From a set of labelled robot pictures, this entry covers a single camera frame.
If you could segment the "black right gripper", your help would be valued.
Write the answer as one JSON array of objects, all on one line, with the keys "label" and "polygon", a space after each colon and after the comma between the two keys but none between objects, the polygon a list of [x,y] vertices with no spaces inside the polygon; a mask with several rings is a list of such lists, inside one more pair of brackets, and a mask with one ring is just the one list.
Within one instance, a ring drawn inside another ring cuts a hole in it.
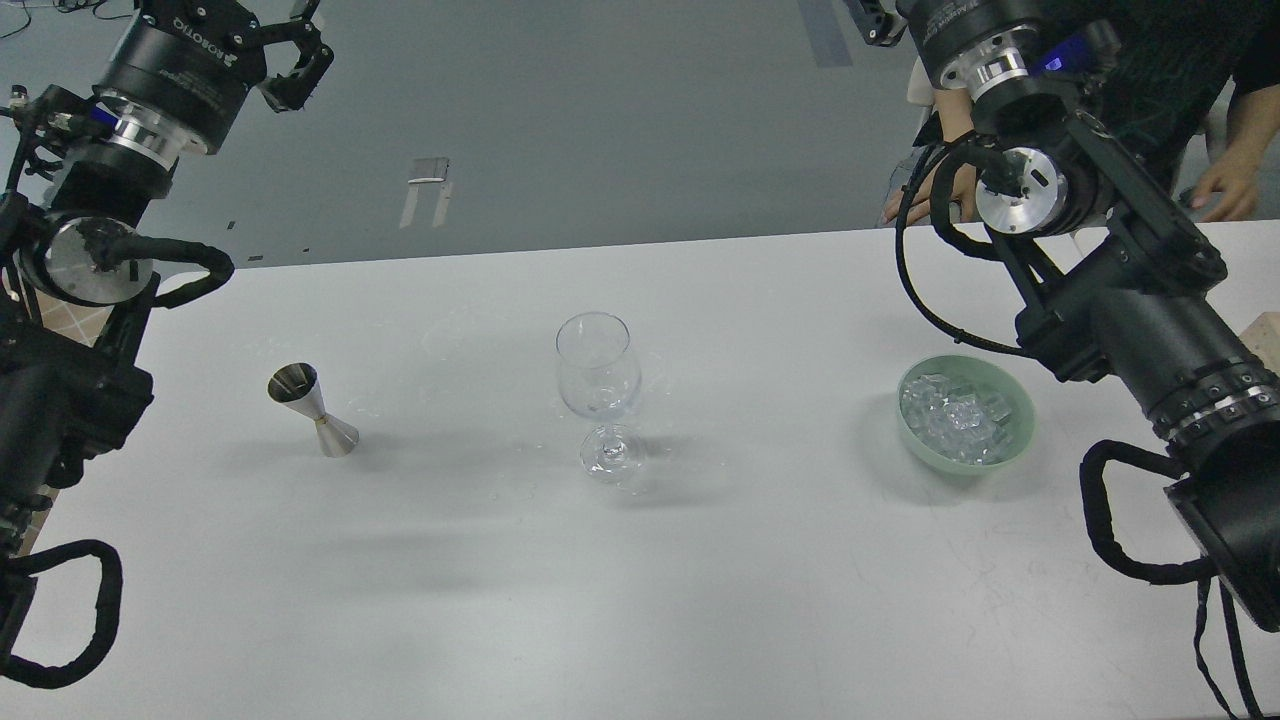
[{"label": "black right gripper", "polygon": [[1047,1],[846,0],[861,40],[893,47],[909,31],[937,90],[1037,90],[1028,61],[1050,33]]}]

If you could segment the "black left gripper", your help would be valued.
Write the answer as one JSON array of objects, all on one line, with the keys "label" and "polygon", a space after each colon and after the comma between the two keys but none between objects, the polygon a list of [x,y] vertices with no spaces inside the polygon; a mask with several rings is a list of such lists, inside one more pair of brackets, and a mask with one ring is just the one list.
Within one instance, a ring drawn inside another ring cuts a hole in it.
[{"label": "black left gripper", "polygon": [[125,102],[156,111],[192,133],[196,152],[214,155],[266,73],[264,51],[243,50],[234,38],[253,29],[260,47],[294,45],[291,73],[259,87],[274,111],[301,110],[335,59],[323,41],[320,4],[294,1],[288,20],[256,28],[259,18],[237,1],[137,1],[100,99],[116,114]]}]

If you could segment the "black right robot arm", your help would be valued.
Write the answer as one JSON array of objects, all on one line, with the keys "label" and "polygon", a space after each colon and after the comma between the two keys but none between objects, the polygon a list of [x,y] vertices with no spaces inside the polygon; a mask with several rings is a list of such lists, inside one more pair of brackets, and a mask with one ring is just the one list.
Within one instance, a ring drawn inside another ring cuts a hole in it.
[{"label": "black right robot arm", "polygon": [[[974,129],[927,151],[931,224],[969,258],[1005,265],[1025,301],[1015,346],[925,319],[954,341],[1032,357],[1061,382],[1119,377],[1167,446],[1102,439],[1082,460],[1087,534],[1111,569],[1152,585],[1196,584],[1197,623],[1217,587],[1247,715],[1262,717],[1236,611],[1277,630],[1277,375],[1206,295],[1219,250],[1098,117],[1123,53],[1106,1],[850,1],[870,46],[910,35],[929,82],[973,102]],[[1170,479],[1199,557],[1130,559],[1114,536],[1111,461]]]}]

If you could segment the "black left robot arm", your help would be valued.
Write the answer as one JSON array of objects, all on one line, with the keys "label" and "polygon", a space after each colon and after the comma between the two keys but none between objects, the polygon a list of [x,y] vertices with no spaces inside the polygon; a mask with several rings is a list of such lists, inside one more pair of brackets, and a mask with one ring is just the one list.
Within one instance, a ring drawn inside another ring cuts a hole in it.
[{"label": "black left robot arm", "polygon": [[[52,495],[122,448],[154,401],[136,364],[148,316],[221,288],[230,256],[140,233],[184,154],[224,145],[250,92],[297,111],[330,67],[315,14],[297,1],[262,23],[238,1],[137,1],[91,95],[15,85],[3,117],[18,135],[3,174],[3,676],[52,691],[90,675],[115,643],[123,570],[115,548],[78,539],[29,552]],[[63,665],[14,647],[38,575],[95,559],[87,646]]]}]

